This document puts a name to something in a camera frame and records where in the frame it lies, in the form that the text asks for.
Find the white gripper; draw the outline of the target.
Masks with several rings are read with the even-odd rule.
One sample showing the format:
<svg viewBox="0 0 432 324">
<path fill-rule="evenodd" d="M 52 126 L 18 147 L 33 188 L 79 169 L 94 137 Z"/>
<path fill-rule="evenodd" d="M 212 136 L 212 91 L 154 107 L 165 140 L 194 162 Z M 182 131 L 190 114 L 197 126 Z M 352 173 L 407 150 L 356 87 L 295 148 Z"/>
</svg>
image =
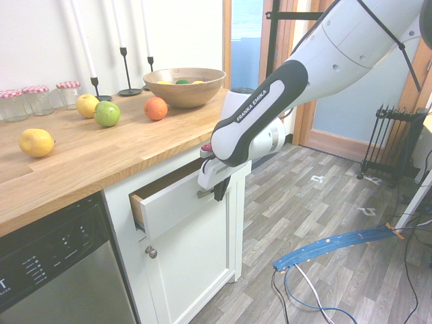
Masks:
<svg viewBox="0 0 432 324">
<path fill-rule="evenodd" d="M 233 172 L 233 167 L 226 165 L 217 158 L 207 159 L 201 166 L 198 185 L 204 189 L 214 187 L 214 199 L 220 202 L 223 200 Z"/>
</svg>

